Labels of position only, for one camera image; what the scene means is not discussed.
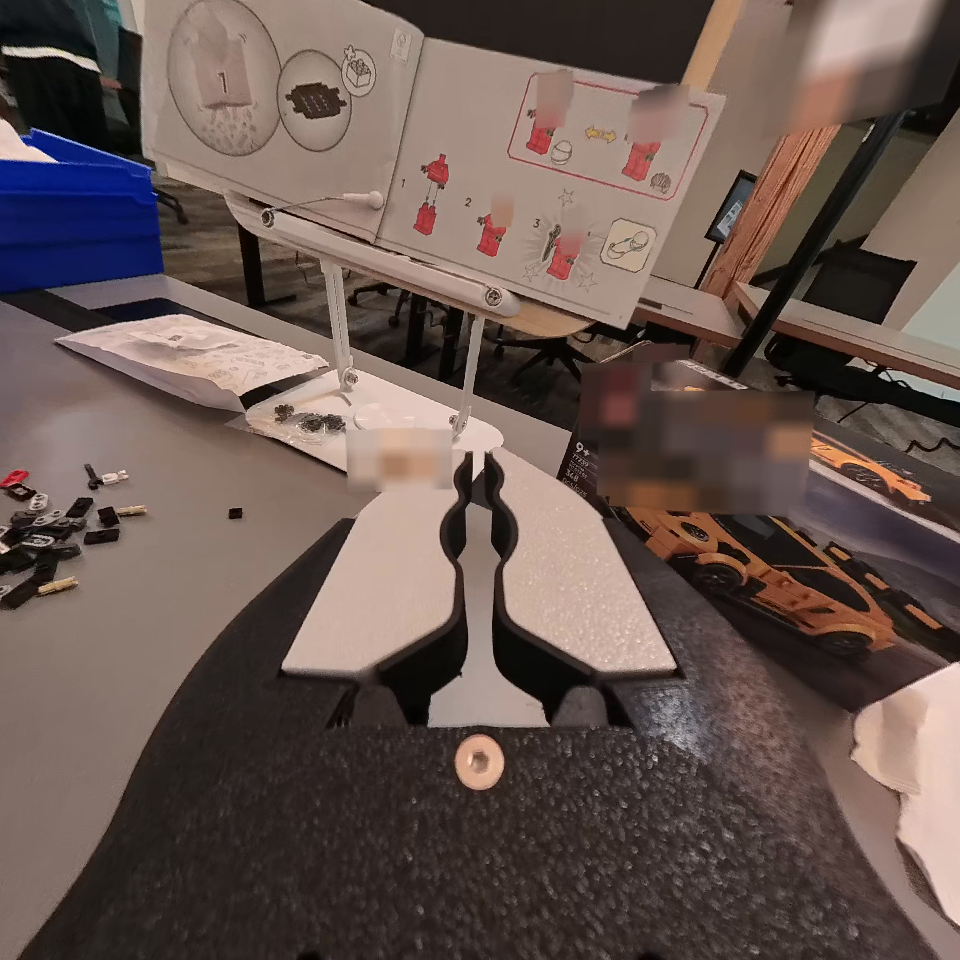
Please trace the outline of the blue plastic bin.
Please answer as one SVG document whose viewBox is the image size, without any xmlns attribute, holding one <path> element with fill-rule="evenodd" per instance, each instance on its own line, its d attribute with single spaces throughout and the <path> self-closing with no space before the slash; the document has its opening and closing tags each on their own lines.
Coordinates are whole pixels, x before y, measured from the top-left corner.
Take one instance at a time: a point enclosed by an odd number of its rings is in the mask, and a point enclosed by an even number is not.
<svg viewBox="0 0 960 960">
<path fill-rule="evenodd" d="M 162 275 L 147 166 L 34 129 L 56 163 L 1 161 L 1 292 Z"/>
</svg>

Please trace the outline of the black wall screen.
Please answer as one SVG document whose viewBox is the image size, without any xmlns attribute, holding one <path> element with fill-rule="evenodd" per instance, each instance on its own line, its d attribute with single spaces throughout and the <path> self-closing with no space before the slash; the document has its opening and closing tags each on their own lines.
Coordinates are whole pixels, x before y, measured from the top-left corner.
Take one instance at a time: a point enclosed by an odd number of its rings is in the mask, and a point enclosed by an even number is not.
<svg viewBox="0 0 960 960">
<path fill-rule="evenodd" d="M 707 241 L 717 245 L 723 245 L 728 241 L 754 192 L 758 179 L 756 174 L 739 172 L 704 235 Z"/>
</svg>

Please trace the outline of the toy instruction booklet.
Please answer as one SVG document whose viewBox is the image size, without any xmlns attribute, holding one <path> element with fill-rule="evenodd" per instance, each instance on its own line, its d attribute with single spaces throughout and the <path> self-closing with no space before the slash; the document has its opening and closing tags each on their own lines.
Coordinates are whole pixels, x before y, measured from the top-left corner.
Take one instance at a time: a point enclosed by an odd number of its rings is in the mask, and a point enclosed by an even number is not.
<svg viewBox="0 0 960 960">
<path fill-rule="evenodd" d="M 146 2 L 163 172 L 626 328 L 726 107 L 371 2 Z"/>
</svg>

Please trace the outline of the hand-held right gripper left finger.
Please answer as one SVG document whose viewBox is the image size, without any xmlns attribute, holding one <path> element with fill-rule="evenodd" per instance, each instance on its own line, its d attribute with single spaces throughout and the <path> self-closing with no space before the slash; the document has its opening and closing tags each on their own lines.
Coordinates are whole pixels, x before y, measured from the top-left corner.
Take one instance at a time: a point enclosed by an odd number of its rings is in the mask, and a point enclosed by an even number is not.
<svg viewBox="0 0 960 960">
<path fill-rule="evenodd" d="M 449 488 L 370 501 L 348 524 L 282 675 L 385 688 L 408 723 L 426 726 L 469 651 L 460 558 L 473 486 L 474 455 L 457 452 Z"/>
</svg>

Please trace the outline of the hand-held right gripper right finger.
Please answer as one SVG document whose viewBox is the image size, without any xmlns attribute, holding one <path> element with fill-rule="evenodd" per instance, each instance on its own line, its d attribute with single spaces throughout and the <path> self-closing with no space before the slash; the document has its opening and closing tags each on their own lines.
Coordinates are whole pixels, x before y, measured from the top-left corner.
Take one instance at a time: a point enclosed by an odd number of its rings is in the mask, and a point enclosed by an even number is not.
<svg viewBox="0 0 960 960">
<path fill-rule="evenodd" d="M 492 642 L 499 672 L 555 722 L 574 690 L 679 677 L 679 664 L 602 514 L 570 486 L 496 448 L 486 453 L 498 555 Z"/>
</svg>

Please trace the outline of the wooden pillar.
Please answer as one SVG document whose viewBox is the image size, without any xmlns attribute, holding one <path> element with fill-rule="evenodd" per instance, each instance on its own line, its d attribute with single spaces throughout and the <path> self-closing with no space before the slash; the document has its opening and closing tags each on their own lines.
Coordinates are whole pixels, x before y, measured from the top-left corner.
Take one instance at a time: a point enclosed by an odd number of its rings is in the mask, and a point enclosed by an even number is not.
<svg viewBox="0 0 960 960">
<path fill-rule="evenodd" d="M 750 282 L 801 197 L 840 126 L 780 138 L 726 242 L 709 267 L 701 290 L 726 301 L 736 282 Z"/>
</svg>

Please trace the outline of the grey desk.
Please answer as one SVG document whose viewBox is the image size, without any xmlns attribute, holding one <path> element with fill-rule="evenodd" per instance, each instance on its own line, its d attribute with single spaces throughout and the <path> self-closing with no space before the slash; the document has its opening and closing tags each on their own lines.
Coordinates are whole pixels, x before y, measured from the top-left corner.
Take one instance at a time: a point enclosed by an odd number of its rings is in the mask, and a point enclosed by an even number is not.
<svg viewBox="0 0 960 960">
<path fill-rule="evenodd" d="M 428 724 L 282 675 L 372 499 L 56 342 L 163 308 L 328 345 L 162 275 L 2 296 L 2 472 L 68 506 L 126 467 L 98 500 L 151 511 L 2 611 L 2 958 L 958 958 L 837 711 L 613 522 L 678 678 L 546 722 L 495 662 L 484 473 Z"/>
</svg>

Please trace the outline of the pile of small toy bricks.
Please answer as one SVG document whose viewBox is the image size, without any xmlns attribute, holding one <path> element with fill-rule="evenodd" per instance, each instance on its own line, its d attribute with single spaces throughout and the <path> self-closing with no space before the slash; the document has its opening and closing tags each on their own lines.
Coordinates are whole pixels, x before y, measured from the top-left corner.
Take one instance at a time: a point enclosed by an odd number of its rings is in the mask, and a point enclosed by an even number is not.
<svg viewBox="0 0 960 960">
<path fill-rule="evenodd" d="M 2 501 L 15 504 L 14 510 L 2 515 L 2 611 L 78 590 L 78 576 L 64 572 L 63 567 L 95 547 L 118 544 L 125 524 L 152 515 L 143 504 L 98 500 L 130 480 L 126 469 L 103 472 L 86 462 L 82 470 L 89 495 L 77 497 L 68 506 L 59 506 L 40 489 L 28 470 L 14 469 L 2 477 Z"/>
</svg>

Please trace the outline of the black slanted pole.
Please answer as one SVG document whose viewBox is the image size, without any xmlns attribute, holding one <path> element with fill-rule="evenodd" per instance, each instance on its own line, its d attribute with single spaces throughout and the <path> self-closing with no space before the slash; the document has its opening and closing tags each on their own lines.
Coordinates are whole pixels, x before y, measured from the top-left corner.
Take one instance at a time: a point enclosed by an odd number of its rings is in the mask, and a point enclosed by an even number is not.
<svg viewBox="0 0 960 960">
<path fill-rule="evenodd" d="M 830 235 L 866 183 L 884 150 L 903 126 L 906 117 L 913 112 L 913 108 L 907 108 L 886 114 L 878 117 L 870 126 L 856 153 L 799 242 L 782 275 L 774 284 L 773 290 L 750 321 L 736 348 L 726 357 L 721 367 L 725 376 L 739 379 L 746 370 L 802 279 L 822 252 Z"/>
</svg>

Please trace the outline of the black toy car box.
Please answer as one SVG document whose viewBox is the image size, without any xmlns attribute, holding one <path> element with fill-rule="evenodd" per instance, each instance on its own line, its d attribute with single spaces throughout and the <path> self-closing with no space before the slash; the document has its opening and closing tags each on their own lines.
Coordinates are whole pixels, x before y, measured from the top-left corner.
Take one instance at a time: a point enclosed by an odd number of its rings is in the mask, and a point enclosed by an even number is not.
<svg viewBox="0 0 960 960">
<path fill-rule="evenodd" d="M 850 712 L 958 664 L 958 472 L 654 357 L 584 373 L 558 479 Z"/>
</svg>

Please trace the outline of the black flat panel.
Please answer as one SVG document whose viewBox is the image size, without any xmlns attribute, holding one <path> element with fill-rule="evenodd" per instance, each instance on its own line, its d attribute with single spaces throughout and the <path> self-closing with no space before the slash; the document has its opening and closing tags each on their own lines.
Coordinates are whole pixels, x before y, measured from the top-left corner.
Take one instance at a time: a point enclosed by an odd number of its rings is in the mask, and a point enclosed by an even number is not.
<svg viewBox="0 0 960 960">
<path fill-rule="evenodd" d="M 654 84 L 678 84 L 711 1 L 371 1 L 431 40 Z"/>
</svg>

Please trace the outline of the white and wood book stand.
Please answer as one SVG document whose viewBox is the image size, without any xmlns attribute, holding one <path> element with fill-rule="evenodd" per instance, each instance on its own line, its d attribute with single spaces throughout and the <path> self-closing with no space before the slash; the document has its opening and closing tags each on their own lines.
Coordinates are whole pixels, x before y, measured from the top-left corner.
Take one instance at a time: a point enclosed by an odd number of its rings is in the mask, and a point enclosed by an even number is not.
<svg viewBox="0 0 960 960">
<path fill-rule="evenodd" d="M 318 262 L 326 285 L 334 369 L 278 399 L 318 413 L 338 414 L 346 433 L 319 448 L 295 449 L 348 473 L 356 474 L 358 453 L 386 455 L 388 467 L 420 465 L 429 455 L 453 469 L 457 452 L 474 457 L 474 476 L 485 455 L 503 445 L 502 434 L 472 414 L 474 386 L 487 321 L 526 334 L 565 336 L 586 330 L 591 322 L 523 299 L 504 287 L 468 278 L 445 268 L 361 242 L 289 212 L 230 191 L 226 204 L 238 226 L 256 238 L 305 253 Z M 462 390 L 456 407 L 430 399 L 418 389 L 402 387 L 385 375 L 360 371 L 354 363 L 347 315 L 344 269 L 386 282 L 413 294 L 459 309 L 469 323 L 469 343 Z"/>
</svg>

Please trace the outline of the clear bag of small parts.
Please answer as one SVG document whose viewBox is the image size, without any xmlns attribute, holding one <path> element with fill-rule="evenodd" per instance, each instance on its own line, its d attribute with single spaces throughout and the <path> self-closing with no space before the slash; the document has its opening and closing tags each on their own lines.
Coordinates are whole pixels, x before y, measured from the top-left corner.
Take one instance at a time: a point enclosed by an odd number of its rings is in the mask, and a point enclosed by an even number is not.
<svg viewBox="0 0 960 960">
<path fill-rule="evenodd" d="M 347 433 L 342 415 L 309 411 L 288 402 L 252 407 L 246 412 L 245 423 L 252 433 L 294 448 L 322 448 Z"/>
</svg>

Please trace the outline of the black office chair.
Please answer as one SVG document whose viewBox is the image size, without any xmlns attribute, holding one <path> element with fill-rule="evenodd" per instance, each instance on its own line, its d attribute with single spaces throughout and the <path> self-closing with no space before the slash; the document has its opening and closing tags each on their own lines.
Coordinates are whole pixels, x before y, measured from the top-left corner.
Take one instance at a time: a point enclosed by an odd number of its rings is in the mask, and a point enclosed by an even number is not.
<svg viewBox="0 0 960 960">
<path fill-rule="evenodd" d="M 549 368 L 555 364 L 562 366 L 577 383 L 581 383 L 582 367 L 593 365 L 597 361 L 574 346 L 574 342 L 579 342 L 578 336 L 578 331 L 564 336 L 507 336 L 506 327 L 501 325 L 490 342 L 494 344 L 494 356 L 498 360 L 503 359 L 508 350 L 532 352 L 530 358 L 510 376 L 510 384 L 513 386 L 519 385 L 524 375 L 534 369 L 541 366 Z"/>
<path fill-rule="evenodd" d="M 822 260 L 801 301 L 880 326 L 917 266 L 858 246 L 834 246 Z M 842 369 L 853 357 L 812 342 L 778 334 L 764 356 L 776 369 L 794 376 Z"/>
</svg>

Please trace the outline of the white printed paper bag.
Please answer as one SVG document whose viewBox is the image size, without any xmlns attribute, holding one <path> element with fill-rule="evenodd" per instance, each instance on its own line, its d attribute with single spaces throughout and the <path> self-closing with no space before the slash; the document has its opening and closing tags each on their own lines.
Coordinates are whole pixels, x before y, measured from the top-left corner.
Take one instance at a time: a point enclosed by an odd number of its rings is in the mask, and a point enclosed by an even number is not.
<svg viewBox="0 0 960 960">
<path fill-rule="evenodd" d="M 1 162 L 57 163 L 42 150 L 31 146 L 18 134 L 14 126 L 1 118 Z"/>
<path fill-rule="evenodd" d="M 959 664 L 864 708 L 851 759 L 900 799 L 896 838 L 959 924 Z"/>
<path fill-rule="evenodd" d="M 101 326 L 55 342 L 186 402 L 235 413 L 253 391 L 330 366 L 321 355 L 185 314 Z"/>
</svg>

